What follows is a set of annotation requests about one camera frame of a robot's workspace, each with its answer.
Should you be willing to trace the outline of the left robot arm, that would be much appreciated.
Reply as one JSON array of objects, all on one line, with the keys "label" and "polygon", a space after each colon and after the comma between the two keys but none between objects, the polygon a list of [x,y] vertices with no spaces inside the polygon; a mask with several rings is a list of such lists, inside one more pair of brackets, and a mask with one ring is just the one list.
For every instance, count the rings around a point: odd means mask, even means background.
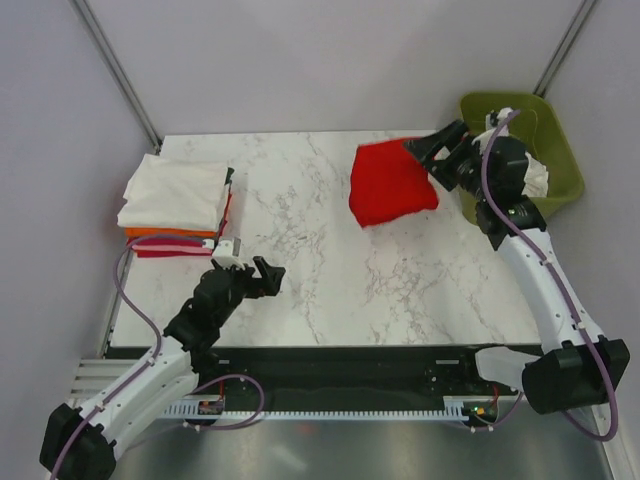
[{"label": "left robot arm", "polygon": [[216,256],[153,347],[112,384],[79,407],[49,416],[40,463],[53,479],[107,479],[118,459],[173,402],[208,393],[219,382],[211,347],[246,299],[274,297],[285,268],[256,256],[252,264]]}]

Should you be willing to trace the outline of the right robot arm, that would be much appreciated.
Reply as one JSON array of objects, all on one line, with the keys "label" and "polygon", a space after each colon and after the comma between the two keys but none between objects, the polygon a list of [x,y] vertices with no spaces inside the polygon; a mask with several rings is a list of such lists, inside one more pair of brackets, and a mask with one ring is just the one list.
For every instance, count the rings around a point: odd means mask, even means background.
[{"label": "right robot arm", "polygon": [[506,262],[531,310],[540,356],[486,347],[458,368],[467,392],[497,382],[525,394],[539,414],[613,404],[630,361],[621,339],[609,340],[584,310],[553,250],[541,212],[523,190],[530,155],[503,127],[473,136],[456,120],[405,142],[406,151],[442,187],[476,200],[476,223]]}]

